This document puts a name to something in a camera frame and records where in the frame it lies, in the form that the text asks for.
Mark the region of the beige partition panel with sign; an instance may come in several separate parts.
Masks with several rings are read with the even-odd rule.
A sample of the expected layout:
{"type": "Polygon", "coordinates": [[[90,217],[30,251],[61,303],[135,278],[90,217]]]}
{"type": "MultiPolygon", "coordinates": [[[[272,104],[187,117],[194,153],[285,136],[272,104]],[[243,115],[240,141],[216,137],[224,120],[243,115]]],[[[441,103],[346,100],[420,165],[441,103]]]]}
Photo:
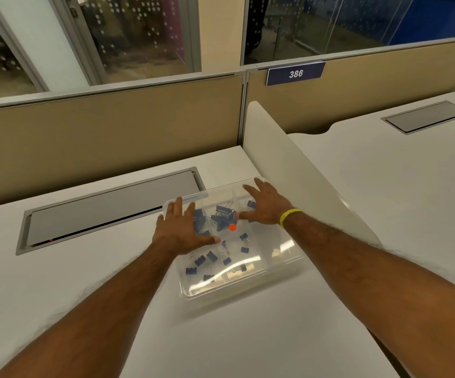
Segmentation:
{"type": "Polygon", "coordinates": [[[325,133],[338,121],[455,92],[455,38],[319,57],[321,77],[267,86],[270,65],[248,72],[258,102],[285,133],[325,133]]]}

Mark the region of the clear plastic organizer box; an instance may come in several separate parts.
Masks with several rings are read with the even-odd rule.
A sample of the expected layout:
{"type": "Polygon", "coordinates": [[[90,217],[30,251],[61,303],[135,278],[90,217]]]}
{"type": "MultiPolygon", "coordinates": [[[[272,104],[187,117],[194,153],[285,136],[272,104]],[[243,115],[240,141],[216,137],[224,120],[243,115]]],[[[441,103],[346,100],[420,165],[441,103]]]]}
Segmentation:
{"type": "MultiPolygon", "coordinates": [[[[207,197],[193,197],[192,201],[188,203],[183,202],[183,210],[185,211],[190,203],[195,203],[196,210],[207,208],[213,204],[224,205],[228,201],[233,201],[236,214],[239,211],[254,210],[256,208],[256,202],[243,189],[243,184],[256,187],[254,179],[246,179],[237,183],[209,189],[207,190],[207,197]]],[[[304,253],[280,225],[265,225],[256,221],[237,220],[248,225],[255,237],[256,256],[261,258],[260,261],[255,262],[258,265],[257,270],[252,273],[247,272],[243,276],[237,275],[228,282],[202,287],[201,284],[191,285],[185,281],[185,276],[180,271],[181,267],[183,267],[185,256],[191,252],[187,255],[179,256],[175,262],[178,268],[178,281],[182,299],[197,302],[201,299],[217,299],[228,293],[235,293],[261,286],[266,282],[270,282],[273,278],[283,277],[286,274],[292,274],[298,270],[298,267],[300,267],[300,264],[304,260],[304,253]],[[281,250],[281,259],[271,258],[272,251],[275,248],[281,250]]]]}

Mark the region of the wide beige partition panel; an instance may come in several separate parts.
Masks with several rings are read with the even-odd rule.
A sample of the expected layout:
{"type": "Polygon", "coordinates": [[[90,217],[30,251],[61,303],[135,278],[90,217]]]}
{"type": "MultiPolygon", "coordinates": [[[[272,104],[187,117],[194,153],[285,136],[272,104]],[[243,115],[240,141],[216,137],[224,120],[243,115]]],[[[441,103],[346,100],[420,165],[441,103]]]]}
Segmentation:
{"type": "Polygon", "coordinates": [[[244,76],[0,104],[0,204],[237,145],[244,76]]]}

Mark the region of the person's left hand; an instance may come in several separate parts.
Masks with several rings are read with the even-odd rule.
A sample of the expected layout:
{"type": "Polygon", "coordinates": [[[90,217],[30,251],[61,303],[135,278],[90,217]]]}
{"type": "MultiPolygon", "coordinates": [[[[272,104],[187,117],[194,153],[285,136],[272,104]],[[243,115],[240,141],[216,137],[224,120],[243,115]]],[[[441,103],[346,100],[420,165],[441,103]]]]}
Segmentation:
{"type": "Polygon", "coordinates": [[[195,203],[190,203],[187,209],[183,210],[182,222],[178,226],[172,225],[172,202],[167,205],[164,214],[167,222],[166,233],[156,233],[152,237],[151,245],[159,248],[172,256],[185,255],[203,246],[196,246],[195,236],[198,235],[194,229],[195,203]]]}

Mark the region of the wide glass window pane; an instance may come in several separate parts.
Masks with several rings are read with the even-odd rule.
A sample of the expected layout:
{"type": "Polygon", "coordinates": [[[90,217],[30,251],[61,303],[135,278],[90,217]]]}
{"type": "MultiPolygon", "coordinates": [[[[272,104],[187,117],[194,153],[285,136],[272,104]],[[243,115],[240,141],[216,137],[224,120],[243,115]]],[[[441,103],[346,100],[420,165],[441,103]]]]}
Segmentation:
{"type": "Polygon", "coordinates": [[[246,0],[241,64],[455,38],[455,0],[246,0]]]}

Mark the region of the pile of blue binder clips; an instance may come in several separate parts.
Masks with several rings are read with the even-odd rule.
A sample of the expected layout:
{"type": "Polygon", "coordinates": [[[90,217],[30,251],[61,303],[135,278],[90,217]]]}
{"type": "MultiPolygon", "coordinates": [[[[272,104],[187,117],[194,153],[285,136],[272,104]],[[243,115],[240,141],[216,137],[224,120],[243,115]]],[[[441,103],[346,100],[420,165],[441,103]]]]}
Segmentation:
{"type": "Polygon", "coordinates": [[[202,287],[220,284],[246,274],[245,263],[260,261],[256,256],[255,237],[248,225],[238,222],[233,201],[213,204],[194,211],[194,229],[199,235],[218,236],[218,244],[201,247],[183,260],[181,272],[185,281],[202,287]],[[229,224],[237,224],[231,232],[229,224]]]}

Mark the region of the white desk divider panel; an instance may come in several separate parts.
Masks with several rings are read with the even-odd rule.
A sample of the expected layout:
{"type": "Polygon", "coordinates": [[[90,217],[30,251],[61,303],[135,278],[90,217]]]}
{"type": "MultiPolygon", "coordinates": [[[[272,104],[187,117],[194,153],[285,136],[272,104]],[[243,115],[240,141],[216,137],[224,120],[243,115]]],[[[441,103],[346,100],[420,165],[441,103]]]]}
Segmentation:
{"type": "Polygon", "coordinates": [[[382,246],[374,231],[256,101],[248,105],[242,147],[260,175],[295,207],[360,240],[382,246]]]}

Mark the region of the grey partition post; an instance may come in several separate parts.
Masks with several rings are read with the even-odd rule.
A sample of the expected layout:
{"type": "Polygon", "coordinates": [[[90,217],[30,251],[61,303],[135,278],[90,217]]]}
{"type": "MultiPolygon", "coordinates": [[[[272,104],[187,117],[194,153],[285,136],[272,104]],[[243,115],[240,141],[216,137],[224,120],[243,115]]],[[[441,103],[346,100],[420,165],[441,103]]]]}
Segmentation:
{"type": "Polygon", "coordinates": [[[241,100],[240,100],[240,113],[239,113],[239,124],[238,124],[238,131],[237,131],[237,145],[242,146],[244,141],[244,130],[245,130],[245,114],[246,114],[246,106],[247,106],[247,94],[248,94],[248,86],[249,86],[249,78],[250,78],[250,70],[243,69],[242,75],[242,93],[241,93],[241,100]]]}

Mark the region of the person's right hand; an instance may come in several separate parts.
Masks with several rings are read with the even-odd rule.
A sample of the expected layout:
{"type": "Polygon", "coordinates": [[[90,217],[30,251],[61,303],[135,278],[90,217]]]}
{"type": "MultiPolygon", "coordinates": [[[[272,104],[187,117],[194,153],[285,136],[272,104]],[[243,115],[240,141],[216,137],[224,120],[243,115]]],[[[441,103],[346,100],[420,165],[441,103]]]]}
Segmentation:
{"type": "Polygon", "coordinates": [[[256,188],[260,190],[260,197],[256,202],[257,219],[259,223],[267,225],[279,224],[280,216],[288,209],[294,208],[290,201],[282,196],[276,188],[267,181],[254,178],[256,188]]]}

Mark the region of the blue number sign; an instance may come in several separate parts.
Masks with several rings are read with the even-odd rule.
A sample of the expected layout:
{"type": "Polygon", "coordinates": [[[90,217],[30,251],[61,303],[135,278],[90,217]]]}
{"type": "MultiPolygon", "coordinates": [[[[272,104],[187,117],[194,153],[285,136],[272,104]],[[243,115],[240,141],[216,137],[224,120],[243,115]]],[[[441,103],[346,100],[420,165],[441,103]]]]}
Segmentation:
{"type": "Polygon", "coordinates": [[[268,69],[266,86],[321,78],[325,64],[325,61],[319,61],[268,69]]]}

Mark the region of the person's left forearm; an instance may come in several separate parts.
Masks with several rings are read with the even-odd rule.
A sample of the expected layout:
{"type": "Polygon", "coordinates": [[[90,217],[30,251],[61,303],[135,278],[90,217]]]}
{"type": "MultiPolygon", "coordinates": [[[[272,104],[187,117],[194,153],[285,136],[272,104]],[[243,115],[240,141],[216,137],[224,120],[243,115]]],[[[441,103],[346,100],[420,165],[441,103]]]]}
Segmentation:
{"type": "Polygon", "coordinates": [[[186,248],[153,241],[0,369],[0,378],[118,378],[143,315],[186,248]]]}

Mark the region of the person's right forearm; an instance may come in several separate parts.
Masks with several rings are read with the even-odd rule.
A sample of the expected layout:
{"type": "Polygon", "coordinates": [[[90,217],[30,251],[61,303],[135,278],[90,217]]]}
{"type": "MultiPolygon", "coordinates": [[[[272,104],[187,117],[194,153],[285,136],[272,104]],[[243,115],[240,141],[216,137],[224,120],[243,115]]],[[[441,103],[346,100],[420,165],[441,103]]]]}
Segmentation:
{"type": "Polygon", "coordinates": [[[415,378],[455,378],[455,285],[302,213],[284,229],[332,291],[415,378]]]}

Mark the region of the dotted glass door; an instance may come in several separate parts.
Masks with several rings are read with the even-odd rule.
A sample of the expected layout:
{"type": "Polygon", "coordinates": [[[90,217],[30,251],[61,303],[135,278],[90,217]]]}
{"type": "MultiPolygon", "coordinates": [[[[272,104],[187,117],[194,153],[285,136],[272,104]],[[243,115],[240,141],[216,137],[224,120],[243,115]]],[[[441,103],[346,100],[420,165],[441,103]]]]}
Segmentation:
{"type": "Polygon", "coordinates": [[[90,86],[202,71],[198,0],[49,0],[90,86]]]}

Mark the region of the yellow wristband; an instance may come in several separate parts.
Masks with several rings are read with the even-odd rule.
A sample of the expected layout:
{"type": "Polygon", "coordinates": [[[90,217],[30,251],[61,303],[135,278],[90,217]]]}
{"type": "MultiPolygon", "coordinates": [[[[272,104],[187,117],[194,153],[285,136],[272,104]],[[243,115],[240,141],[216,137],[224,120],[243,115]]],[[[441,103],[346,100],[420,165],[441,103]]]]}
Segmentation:
{"type": "Polygon", "coordinates": [[[289,215],[292,215],[294,213],[302,213],[302,210],[301,209],[297,209],[297,208],[292,208],[292,209],[288,209],[286,210],[285,212],[283,212],[280,216],[280,221],[279,221],[279,224],[282,228],[285,227],[285,220],[286,218],[289,216],[289,215]]]}

